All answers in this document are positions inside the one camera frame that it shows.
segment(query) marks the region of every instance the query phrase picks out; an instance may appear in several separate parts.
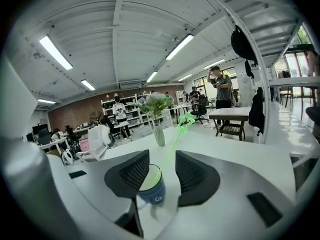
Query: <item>black backpack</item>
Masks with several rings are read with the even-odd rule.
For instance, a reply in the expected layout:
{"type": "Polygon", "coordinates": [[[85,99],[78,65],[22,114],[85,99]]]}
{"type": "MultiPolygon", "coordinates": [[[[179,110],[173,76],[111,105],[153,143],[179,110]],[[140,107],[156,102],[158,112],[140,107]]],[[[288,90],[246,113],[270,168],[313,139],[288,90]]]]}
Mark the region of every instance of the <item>black backpack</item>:
{"type": "Polygon", "coordinates": [[[251,67],[248,60],[246,60],[246,62],[244,63],[244,66],[245,66],[246,75],[248,77],[251,77],[251,79],[255,78],[254,74],[251,72],[251,67]]]}
{"type": "Polygon", "coordinates": [[[248,39],[246,38],[240,27],[238,27],[237,25],[235,25],[235,31],[233,31],[231,35],[231,45],[234,52],[241,58],[254,61],[254,63],[258,65],[257,58],[251,48],[248,39]]]}

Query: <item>person in green shirt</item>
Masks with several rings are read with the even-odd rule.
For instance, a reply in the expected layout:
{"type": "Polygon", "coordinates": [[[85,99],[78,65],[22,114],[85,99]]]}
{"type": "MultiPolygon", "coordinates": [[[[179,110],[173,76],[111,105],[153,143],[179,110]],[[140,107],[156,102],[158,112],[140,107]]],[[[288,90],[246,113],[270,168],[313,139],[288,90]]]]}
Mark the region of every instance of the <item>person in green shirt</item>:
{"type": "MultiPolygon", "coordinates": [[[[172,98],[167,91],[165,92],[165,101],[168,104],[168,109],[171,109],[174,103],[174,98],[172,98]]],[[[170,110],[170,115],[172,118],[175,118],[175,112],[172,109],[170,110]]]]}

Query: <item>tube light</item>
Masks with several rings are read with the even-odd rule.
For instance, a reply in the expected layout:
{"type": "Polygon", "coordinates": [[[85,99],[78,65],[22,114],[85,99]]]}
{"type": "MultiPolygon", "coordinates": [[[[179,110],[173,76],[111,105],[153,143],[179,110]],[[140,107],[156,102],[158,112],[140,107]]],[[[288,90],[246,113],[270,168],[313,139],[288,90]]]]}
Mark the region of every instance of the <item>tube light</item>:
{"type": "Polygon", "coordinates": [[[52,42],[50,37],[46,35],[40,41],[40,44],[55,58],[57,62],[61,64],[66,70],[72,69],[72,65],[66,60],[66,58],[61,54],[55,44],[52,42]]]}
{"type": "Polygon", "coordinates": [[[165,58],[167,61],[171,60],[187,43],[189,43],[194,36],[192,34],[188,34],[173,50],[169,53],[169,55],[165,58]]]}
{"type": "Polygon", "coordinates": [[[156,75],[157,73],[158,73],[157,71],[154,71],[154,72],[152,73],[152,75],[148,78],[148,80],[147,80],[146,82],[149,83],[149,82],[152,80],[152,78],[155,77],[155,75],[156,75]]]}
{"type": "Polygon", "coordinates": [[[50,103],[50,104],[56,104],[54,101],[45,100],[45,99],[38,99],[38,102],[50,103]]]}
{"type": "Polygon", "coordinates": [[[81,83],[84,86],[86,86],[90,91],[95,91],[96,90],[87,80],[82,80],[81,83]]]}
{"type": "Polygon", "coordinates": [[[218,61],[216,61],[216,62],[214,62],[214,63],[212,63],[212,64],[210,64],[210,65],[208,65],[208,66],[205,66],[204,69],[207,70],[208,68],[210,68],[210,67],[212,67],[212,66],[214,66],[214,65],[217,65],[217,64],[219,64],[219,63],[221,63],[221,62],[224,62],[224,61],[226,61],[224,58],[223,58],[223,59],[220,59],[220,60],[218,60],[218,61]]]}
{"type": "Polygon", "coordinates": [[[183,80],[185,80],[185,79],[187,79],[187,78],[189,78],[189,77],[191,77],[191,76],[192,76],[192,74],[188,74],[187,76],[179,79],[178,82],[181,82],[181,81],[183,81],[183,80]]]}

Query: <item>blue cup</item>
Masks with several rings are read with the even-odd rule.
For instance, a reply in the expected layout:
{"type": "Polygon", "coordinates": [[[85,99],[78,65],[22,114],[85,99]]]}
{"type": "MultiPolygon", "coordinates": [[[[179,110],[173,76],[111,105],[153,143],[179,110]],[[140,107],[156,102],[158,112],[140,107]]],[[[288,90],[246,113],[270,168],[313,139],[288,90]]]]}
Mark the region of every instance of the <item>blue cup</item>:
{"type": "Polygon", "coordinates": [[[146,203],[157,205],[163,202],[166,196],[166,186],[160,172],[160,168],[155,164],[149,164],[149,173],[145,177],[138,195],[146,203]]]}

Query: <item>brick wall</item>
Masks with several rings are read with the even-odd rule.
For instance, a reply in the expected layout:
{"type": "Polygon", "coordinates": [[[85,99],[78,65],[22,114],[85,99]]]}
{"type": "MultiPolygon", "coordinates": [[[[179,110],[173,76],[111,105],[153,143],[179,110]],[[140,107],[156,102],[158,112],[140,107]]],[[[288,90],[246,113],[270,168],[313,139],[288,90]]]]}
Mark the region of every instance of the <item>brick wall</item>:
{"type": "Polygon", "coordinates": [[[89,123],[90,115],[95,111],[102,112],[101,100],[107,101],[113,99],[115,93],[117,93],[120,97],[130,97],[135,94],[139,95],[143,91],[147,93],[151,91],[166,93],[173,97],[174,103],[177,104],[176,100],[176,91],[183,91],[183,85],[172,85],[172,86],[160,86],[160,87],[149,87],[142,88],[141,90],[133,89],[133,90],[119,90],[115,92],[106,92],[105,94],[97,95],[94,97],[86,98],[83,100],[79,100],[68,105],[59,107],[48,112],[49,122],[51,125],[51,129],[59,128],[61,131],[65,130],[66,125],[70,125],[71,127],[76,127],[85,122],[89,123]]]}

